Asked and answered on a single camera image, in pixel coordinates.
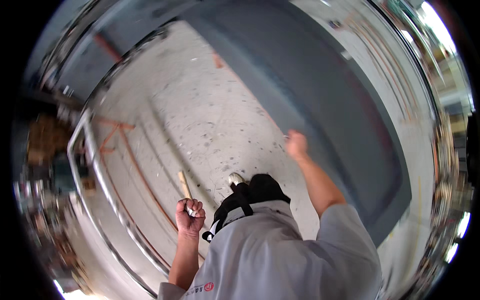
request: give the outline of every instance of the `shirt logo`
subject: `shirt logo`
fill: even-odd
[[[207,284],[204,286],[204,291],[209,292],[209,291],[213,290],[213,286],[214,286],[213,282],[207,283]]]

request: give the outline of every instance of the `fist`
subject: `fist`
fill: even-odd
[[[185,206],[193,210],[195,216],[189,216]],[[197,199],[185,198],[177,202],[175,219],[179,228],[179,235],[188,238],[200,237],[200,229],[202,229],[205,222],[205,210],[202,207],[203,203]]]
[[[288,155],[298,161],[307,156],[307,138],[300,132],[290,129],[288,131],[288,139],[285,142],[285,148]]]

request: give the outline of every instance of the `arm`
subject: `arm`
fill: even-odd
[[[334,204],[346,204],[342,192],[328,175],[316,165],[307,154],[307,139],[295,130],[288,131],[287,152],[295,160],[307,183],[310,201],[321,217],[324,211]]]
[[[195,217],[188,215],[185,204],[196,212]],[[168,282],[184,290],[188,290],[198,271],[198,242],[200,229],[205,221],[205,211],[202,206],[202,202],[196,199],[183,199],[177,202],[175,217],[179,228],[179,239]]]

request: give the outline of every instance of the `person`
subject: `person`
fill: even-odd
[[[159,299],[375,299],[380,260],[357,211],[307,155],[303,134],[290,130],[286,150],[300,167],[320,218],[316,240],[302,240],[290,198],[272,177],[257,174],[247,184],[231,174],[233,194],[202,235],[210,249],[201,268],[203,204],[195,199],[177,203],[177,252]]]

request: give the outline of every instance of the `white sneaker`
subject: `white sneaker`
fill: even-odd
[[[235,183],[235,185],[239,184],[240,182],[245,182],[245,179],[243,179],[242,176],[240,176],[239,174],[237,173],[231,173],[229,176],[228,176],[228,184],[232,184],[232,183]]]

